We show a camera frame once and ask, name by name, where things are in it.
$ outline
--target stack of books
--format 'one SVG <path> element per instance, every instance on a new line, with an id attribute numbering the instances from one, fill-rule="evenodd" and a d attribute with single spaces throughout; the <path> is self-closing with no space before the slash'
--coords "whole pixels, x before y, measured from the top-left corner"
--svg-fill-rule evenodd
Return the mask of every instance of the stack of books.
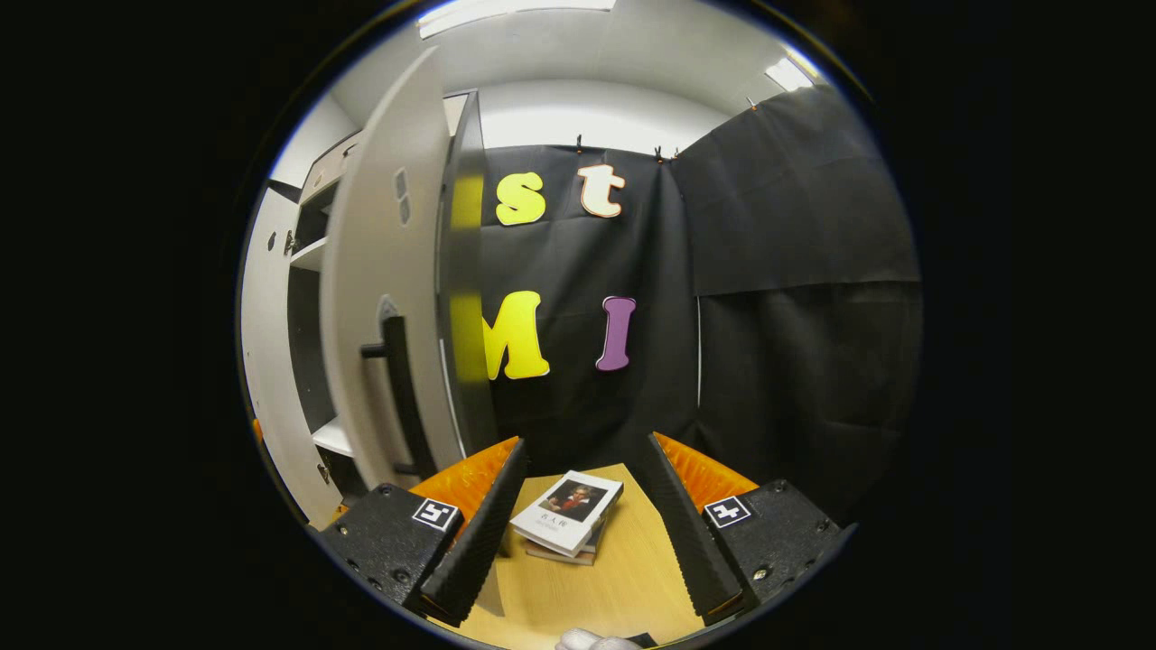
<path id="1" fill-rule="evenodd" d="M 621 482 L 571 471 L 510 523 L 528 555 L 590 566 L 620 496 Z"/>

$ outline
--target wooden table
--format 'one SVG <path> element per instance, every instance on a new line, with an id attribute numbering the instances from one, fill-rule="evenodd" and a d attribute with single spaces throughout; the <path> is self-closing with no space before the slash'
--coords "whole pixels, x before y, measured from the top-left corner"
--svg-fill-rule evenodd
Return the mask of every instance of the wooden table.
<path id="1" fill-rule="evenodd" d="M 433 622 L 511 650 L 553 650 L 562 633 L 575 627 L 602 636 L 649 633 L 659 644 L 702 629 L 662 518 L 635 478 L 622 464 L 586 473 L 624 483 L 593 567 L 527 555 L 524 538 L 507 527 L 510 557 L 494 561 L 505 615 L 475 604 L 460 628 Z M 560 478 L 526 479 L 513 514 Z"/>

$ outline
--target cabinet door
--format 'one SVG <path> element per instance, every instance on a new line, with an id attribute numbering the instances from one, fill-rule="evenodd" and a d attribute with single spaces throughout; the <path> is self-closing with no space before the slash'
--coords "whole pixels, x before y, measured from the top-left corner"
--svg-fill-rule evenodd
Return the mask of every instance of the cabinet door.
<path id="1" fill-rule="evenodd" d="M 269 457 L 297 507 L 318 530 L 327 526 L 341 493 L 317 466 L 321 457 L 310 436 L 289 357 L 289 257 L 286 234 L 297 222 L 297 205 L 272 190 L 261 198 L 245 254 L 240 285 L 240 347 L 253 411 Z M 273 248 L 267 242 L 276 234 Z"/>
<path id="2" fill-rule="evenodd" d="M 386 361 L 360 354 L 362 345 L 381 341 L 383 295 L 405 318 L 413 390 L 433 464 L 440 470 L 464 456 L 437 326 L 437 220 L 450 145 L 442 96 L 436 49 L 430 49 L 370 116 L 329 217 L 321 349 L 334 407 L 370 487 L 397 482 L 393 464 L 413 461 Z"/>

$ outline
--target ceiling light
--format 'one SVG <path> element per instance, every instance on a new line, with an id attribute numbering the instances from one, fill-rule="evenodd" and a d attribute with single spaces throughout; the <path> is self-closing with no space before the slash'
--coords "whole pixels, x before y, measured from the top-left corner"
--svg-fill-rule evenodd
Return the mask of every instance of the ceiling light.
<path id="1" fill-rule="evenodd" d="M 531 9 L 594 9 L 609 12 L 615 0 L 457 0 L 417 19 L 417 35 L 429 38 L 469 22 Z"/>
<path id="2" fill-rule="evenodd" d="M 803 74 L 802 71 L 792 64 L 786 57 L 779 59 L 779 62 L 766 68 L 766 76 L 771 77 L 775 83 L 781 86 L 787 93 L 814 86 L 814 83 L 807 79 L 807 75 Z"/>

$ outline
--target purple letter i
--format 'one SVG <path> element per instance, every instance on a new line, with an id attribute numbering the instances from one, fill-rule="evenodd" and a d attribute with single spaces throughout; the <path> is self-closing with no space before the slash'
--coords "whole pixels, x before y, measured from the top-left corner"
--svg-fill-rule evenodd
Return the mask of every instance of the purple letter i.
<path id="1" fill-rule="evenodd" d="M 633 298 L 609 296 L 602 301 L 606 311 L 606 342 L 602 345 L 602 356 L 594 363 L 599 370 L 621 370 L 630 363 L 627 356 L 627 330 L 630 328 L 630 315 L 635 311 Z"/>

